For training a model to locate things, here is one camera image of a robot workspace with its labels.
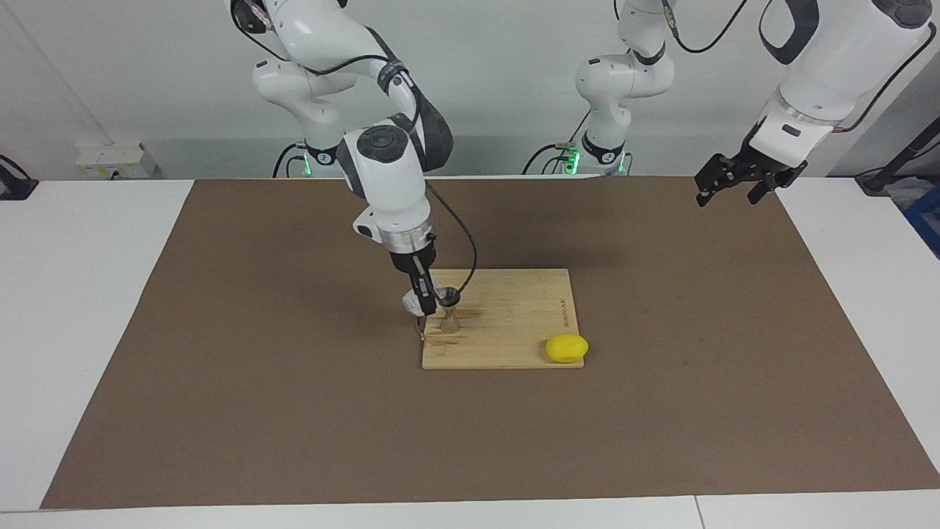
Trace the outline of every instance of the electrical box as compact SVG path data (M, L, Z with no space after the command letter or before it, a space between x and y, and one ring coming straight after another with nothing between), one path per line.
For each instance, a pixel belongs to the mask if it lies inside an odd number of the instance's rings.
M82 148L76 165L89 179L152 178L157 163L139 143Z

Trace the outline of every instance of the table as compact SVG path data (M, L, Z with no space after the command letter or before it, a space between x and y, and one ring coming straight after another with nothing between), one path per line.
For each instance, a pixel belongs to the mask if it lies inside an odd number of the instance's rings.
M44 183L0 208L0 518L14 527L434 524L513 527L932 527L940 492L631 498L483 504L188 507L32 513L188 193L190 182ZM788 213L928 455L940 457L940 264L888 200L803 179ZM888 284L899 271L905 278ZM15 281L24 277L31 281ZM7 351L20 351L13 356Z

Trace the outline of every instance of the green light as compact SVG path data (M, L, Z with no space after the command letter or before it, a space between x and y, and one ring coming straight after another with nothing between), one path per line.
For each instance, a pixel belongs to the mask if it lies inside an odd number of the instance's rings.
M565 164L565 172L568 174L577 174L578 164L581 163L581 153L577 150L572 150L572 153L568 156L568 163Z

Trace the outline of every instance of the wooden cutting board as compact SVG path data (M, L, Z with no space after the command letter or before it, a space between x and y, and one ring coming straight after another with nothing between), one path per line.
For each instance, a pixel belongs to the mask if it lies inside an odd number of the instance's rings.
M460 286L467 270L432 270L445 286ZM443 309L428 318L424 369L578 369L557 363L545 342L578 334L567 269L477 270L457 307L461 329L444 334Z

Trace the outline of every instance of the brown table surface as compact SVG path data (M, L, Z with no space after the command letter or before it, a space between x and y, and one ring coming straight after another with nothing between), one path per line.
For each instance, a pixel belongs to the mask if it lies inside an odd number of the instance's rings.
M435 185L482 267L570 269L583 370L423 371L344 183L197 182L42 507L940 488L776 197Z

